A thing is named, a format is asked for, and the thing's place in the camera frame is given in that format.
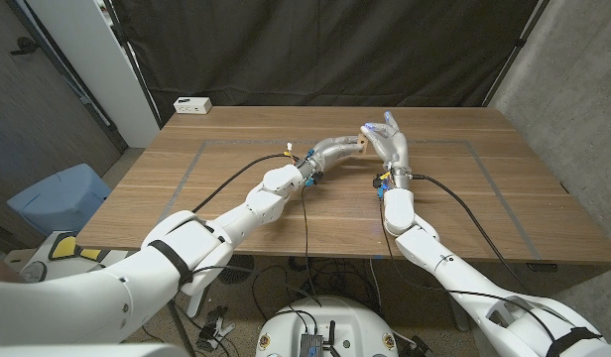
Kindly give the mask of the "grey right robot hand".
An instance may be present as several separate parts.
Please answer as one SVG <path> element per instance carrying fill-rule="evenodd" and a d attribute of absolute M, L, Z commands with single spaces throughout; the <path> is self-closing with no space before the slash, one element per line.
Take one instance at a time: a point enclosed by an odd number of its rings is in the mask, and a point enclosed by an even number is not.
<path fill-rule="evenodd" d="M 408 141 L 390 111 L 384 113 L 384 120 L 384 123 L 365 123 L 360 130 L 383 161 L 384 169 L 393 175 L 397 185 L 402 186 L 403 181 L 408 181 L 412 173 Z"/>

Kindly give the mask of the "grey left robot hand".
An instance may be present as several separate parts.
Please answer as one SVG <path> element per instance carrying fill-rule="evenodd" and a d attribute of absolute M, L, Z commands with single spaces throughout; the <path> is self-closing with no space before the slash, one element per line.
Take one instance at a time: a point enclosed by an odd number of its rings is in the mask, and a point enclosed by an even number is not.
<path fill-rule="evenodd" d="M 337 160 L 359 153 L 363 146 L 357 136 L 327 138 L 312 148 L 312 153 L 298 164 L 304 179 L 315 173 L 324 173 Z"/>

